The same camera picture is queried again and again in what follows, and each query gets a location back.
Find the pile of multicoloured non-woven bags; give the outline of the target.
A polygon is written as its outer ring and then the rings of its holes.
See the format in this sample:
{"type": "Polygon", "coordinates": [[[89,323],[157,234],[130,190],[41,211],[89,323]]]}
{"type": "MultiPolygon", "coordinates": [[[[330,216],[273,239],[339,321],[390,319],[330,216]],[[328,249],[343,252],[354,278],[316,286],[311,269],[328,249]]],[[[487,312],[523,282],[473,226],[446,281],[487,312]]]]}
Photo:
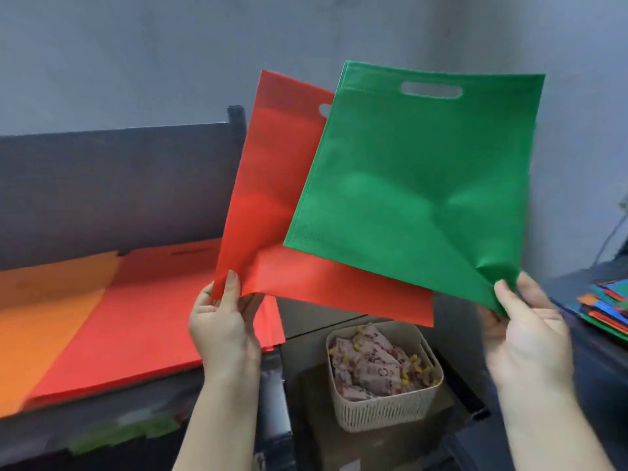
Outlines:
{"type": "Polygon", "coordinates": [[[589,284],[567,309],[628,347],[628,277],[589,284]]]}

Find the person's right forearm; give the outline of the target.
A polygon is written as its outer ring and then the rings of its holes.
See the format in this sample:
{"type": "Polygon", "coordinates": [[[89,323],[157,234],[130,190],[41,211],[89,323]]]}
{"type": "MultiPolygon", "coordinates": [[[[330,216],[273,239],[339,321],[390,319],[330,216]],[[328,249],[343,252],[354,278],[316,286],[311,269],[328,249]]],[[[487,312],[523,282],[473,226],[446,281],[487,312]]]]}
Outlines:
{"type": "Polygon", "coordinates": [[[498,388],[515,471],[616,471],[573,386],[498,388]]]}

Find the person's left forearm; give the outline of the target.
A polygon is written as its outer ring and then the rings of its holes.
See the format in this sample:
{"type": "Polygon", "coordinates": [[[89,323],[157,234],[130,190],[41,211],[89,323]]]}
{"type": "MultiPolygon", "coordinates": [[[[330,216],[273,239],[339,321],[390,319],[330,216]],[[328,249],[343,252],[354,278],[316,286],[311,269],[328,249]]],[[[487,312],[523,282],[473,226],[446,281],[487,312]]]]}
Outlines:
{"type": "Polygon", "coordinates": [[[172,471],[253,471],[260,380],[258,367],[206,374],[172,471]]]}

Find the person's left hand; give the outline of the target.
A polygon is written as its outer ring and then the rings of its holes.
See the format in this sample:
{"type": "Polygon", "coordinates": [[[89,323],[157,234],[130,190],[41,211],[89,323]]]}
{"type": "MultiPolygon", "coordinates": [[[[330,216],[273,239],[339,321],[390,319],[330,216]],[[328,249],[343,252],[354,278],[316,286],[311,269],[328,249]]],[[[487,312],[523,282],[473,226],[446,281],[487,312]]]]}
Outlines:
{"type": "Polygon", "coordinates": [[[253,316],[241,310],[221,311],[221,300],[211,301],[213,288],[211,283],[200,292],[189,318],[189,332],[202,361],[205,383],[251,386],[261,375],[261,347],[254,333],[253,316]]]}

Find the red non-woven bag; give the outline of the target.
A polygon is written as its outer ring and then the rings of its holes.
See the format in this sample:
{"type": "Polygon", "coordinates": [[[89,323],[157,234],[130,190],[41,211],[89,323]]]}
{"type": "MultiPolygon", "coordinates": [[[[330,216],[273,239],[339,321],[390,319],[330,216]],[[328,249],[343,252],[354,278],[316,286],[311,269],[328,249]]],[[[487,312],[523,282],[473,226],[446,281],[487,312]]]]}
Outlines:
{"type": "Polygon", "coordinates": [[[230,270],[241,295],[262,293],[426,327],[430,290],[283,245],[323,133],[320,106],[334,94],[263,70],[232,191],[211,299],[230,270]]]}

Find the beige plastic basket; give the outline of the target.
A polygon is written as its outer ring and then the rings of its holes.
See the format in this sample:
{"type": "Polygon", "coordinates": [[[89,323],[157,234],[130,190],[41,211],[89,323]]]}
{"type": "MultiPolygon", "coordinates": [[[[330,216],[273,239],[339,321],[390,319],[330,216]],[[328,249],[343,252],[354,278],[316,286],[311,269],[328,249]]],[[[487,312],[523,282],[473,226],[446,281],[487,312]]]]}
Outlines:
{"type": "MultiPolygon", "coordinates": [[[[442,378],[442,382],[439,386],[411,393],[351,402],[345,400],[337,392],[328,356],[327,376],[335,417],[340,427],[349,433],[360,433],[422,420],[427,415],[445,380],[442,366],[417,326],[395,321],[368,324],[374,325],[393,345],[403,348],[407,354],[417,354],[423,360],[427,360],[428,364],[434,366],[436,375],[442,378]]],[[[357,327],[344,328],[329,334],[326,339],[326,351],[334,337],[350,337],[357,327]]]]}

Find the stack of green non-woven bags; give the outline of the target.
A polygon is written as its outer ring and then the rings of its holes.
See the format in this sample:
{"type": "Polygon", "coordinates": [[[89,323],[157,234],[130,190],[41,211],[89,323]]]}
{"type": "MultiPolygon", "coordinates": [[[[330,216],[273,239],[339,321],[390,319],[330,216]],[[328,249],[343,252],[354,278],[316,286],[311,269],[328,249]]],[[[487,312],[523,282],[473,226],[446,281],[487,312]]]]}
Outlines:
{"type": "Polygon", "coordinates": [[[139,438],[158,438],[180,429],[182,423],[172,414],[155,414],[133,423],[112,423],[83,432],[71,438],[67,444],[75,455],[88,453],[99,448],[116,446],[139,438]]]}

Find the black metal shelf rack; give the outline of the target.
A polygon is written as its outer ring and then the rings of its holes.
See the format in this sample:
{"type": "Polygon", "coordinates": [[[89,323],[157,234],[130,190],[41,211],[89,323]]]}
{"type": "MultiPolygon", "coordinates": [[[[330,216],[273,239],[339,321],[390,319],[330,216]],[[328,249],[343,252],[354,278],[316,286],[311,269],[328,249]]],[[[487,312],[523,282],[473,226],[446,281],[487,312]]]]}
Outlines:
{"type": "MultiPolygon", "coordinates": [[[[0,135],[0,271],[217,238],[246,138],[243,107],[215,124],[0,135]]],[[[76,457],[89,427],[187,411],[200,369],[0,419],[0,471],[170,471],[185,426],[76,457]]]]}

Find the stack of orange non-woven bags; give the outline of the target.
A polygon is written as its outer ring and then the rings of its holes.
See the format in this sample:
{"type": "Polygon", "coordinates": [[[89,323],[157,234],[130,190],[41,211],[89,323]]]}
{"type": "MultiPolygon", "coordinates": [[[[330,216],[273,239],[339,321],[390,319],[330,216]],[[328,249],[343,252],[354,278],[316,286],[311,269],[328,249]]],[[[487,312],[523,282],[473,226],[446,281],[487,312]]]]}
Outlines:
{"type": "Polygon", "coordinates": [[[120,265],[116,252],[0,270],[0,419],[19,413],[120,265]]]}

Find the stack of red non-woven bags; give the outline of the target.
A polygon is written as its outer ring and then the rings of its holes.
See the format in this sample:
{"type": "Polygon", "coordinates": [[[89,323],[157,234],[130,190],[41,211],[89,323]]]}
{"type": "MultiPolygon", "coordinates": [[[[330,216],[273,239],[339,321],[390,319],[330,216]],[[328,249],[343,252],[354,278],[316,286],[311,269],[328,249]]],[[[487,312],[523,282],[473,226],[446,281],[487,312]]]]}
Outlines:
{"type": "Polygon", "coordinates": [[[214,280],[221,239],[131,251],[80,330],[29,393],[25,410],[189,371],[201,358],[188,332],[214,280]]]}

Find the green non-woven bag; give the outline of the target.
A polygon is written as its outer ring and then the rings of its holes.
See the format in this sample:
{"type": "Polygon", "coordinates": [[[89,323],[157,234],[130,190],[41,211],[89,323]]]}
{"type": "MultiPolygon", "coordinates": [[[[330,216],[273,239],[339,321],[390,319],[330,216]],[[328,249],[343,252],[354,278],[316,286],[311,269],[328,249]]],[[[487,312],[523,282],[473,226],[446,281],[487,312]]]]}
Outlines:
{"type": "Polygon", "coordinates": [[[284,245],[507,315],[544,82],[346,61],[284,245]]]}

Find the person's right hand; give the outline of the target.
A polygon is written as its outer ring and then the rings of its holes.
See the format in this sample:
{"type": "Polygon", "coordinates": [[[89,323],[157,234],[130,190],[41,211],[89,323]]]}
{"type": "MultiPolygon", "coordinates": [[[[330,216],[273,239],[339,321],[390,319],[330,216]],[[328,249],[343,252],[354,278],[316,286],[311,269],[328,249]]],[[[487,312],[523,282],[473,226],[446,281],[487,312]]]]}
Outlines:
{"type": "Polygon", "coordinates": [[[503,387],[574,387],[569,327],[541,286],[520,272],[515,292],[528,305],[523,323],[476,306],[482,324],[485,363],[497,389],[503,387]]]}

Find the pile of pink snack packets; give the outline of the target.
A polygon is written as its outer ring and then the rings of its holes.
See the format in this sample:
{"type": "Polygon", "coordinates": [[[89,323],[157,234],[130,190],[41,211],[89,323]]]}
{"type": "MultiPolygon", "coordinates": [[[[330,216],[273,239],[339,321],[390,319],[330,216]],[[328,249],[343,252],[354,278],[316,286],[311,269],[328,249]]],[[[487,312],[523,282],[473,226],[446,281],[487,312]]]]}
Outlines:
{"type": "Polygon", "coordinates": [[[397,396],[439,386],[442,378],[419,355],[393,345],[374,325],[334,337],[327,352],[337,392],[351,402],[397,396]]]}

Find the brown cardboard box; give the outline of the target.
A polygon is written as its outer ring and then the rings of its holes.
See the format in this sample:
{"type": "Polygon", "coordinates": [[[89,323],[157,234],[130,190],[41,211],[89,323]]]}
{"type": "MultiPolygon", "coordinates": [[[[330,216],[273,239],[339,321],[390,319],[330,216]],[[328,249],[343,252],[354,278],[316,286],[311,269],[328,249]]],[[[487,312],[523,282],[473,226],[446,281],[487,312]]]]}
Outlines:
{"type": "Polygon", "coordinates": [[[302,413],[294,427],[299,471],[393,471],[435,451],[454,410],[445,386],[422,420],[349,433],[337,423],[324,366],[299,373],[295,385],[302,413]]]}

